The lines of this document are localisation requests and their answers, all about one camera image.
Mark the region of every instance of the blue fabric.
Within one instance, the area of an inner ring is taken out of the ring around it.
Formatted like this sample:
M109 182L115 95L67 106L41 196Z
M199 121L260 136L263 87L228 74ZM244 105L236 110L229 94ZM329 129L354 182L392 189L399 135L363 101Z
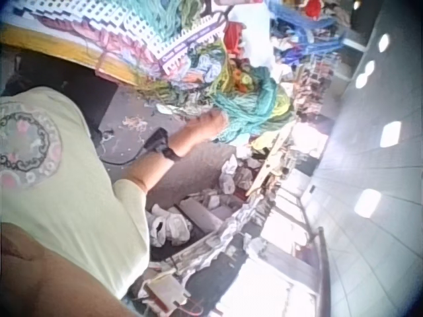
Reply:
M302 28L327 28L328 26L334 24L336 21L334 18L323 18L321 20L314 21L301 15L301 13L297 12L296 10L281 5L280 0L266 0L265 2L269 11L277 18Z

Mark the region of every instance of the black cable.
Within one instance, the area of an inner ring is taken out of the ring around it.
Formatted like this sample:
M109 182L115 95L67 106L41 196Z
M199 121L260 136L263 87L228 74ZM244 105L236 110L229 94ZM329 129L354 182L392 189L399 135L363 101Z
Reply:
M141 152L144 150L144 147L141 147L137 154L135 154L135 156L133 158L131 158L130 160L126 160L125 162L109 162L108 160L103 160L102 158L100 158L100 160L104 163L104 164L109 164L109 165L114 165L114 166L123 166L123 165L127 165L129 163L132 163L133 161L135 161L136 159L138 159L138 156L141 154Z

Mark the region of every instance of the green yarn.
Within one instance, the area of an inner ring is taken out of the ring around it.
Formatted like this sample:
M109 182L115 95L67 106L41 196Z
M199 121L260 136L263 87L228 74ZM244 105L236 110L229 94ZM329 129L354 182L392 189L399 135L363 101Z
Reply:
M163 39L191 27L202 8L201 0L104 0L134 12Z
M255 134L273 112L277 84L270 77L267 67L251 67L251 78L258 84L258 91L242 94L217 92L211 96L213 103L229 116L229 127L219 136L222 142L230 142L239 134Z

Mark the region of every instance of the ceiling light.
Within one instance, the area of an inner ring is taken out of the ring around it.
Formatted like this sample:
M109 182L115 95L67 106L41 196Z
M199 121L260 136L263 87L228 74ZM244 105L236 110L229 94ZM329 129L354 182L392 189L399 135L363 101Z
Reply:
M379 40L379 52L384 52L389 45L389 35L388 34L384 34L382 35L381 39Z
M385 125L381 136L381 147L392 147L396 145L399 141L400 132L401 121L394 121Z
M356 88L361 89L365 86L366 83L367 83L367 75L365 73L359 74L356 79Z
M375 61L369 61L364 68L364 73L366 76L370 76L375 70Z
M366 189L362 192L354 211L364 218L370 218L381 200L381 193L377 190Z

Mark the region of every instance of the printed design on shirt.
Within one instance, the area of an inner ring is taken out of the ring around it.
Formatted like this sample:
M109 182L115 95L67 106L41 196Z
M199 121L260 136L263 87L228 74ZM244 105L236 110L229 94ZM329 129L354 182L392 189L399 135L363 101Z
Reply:
M29 188L53 175L61 161L61 139L53 120L35 107L0 104L0 184Z

